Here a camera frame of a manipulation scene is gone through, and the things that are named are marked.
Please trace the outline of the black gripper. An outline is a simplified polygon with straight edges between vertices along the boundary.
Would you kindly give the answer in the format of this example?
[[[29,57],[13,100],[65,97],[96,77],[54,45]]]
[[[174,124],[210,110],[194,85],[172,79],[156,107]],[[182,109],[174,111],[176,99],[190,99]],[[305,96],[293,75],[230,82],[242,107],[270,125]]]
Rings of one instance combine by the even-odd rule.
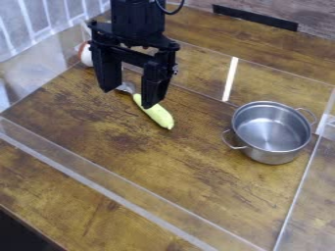
[[[121,84],[121,63],[144,66],[141,76],[141,106],[158,104],[168,84],[177,73],[174,52],[178,44],[164,36],[166,0],[109,0],[110,22],[90,21],[89,50],[100,89],[104,93]]]

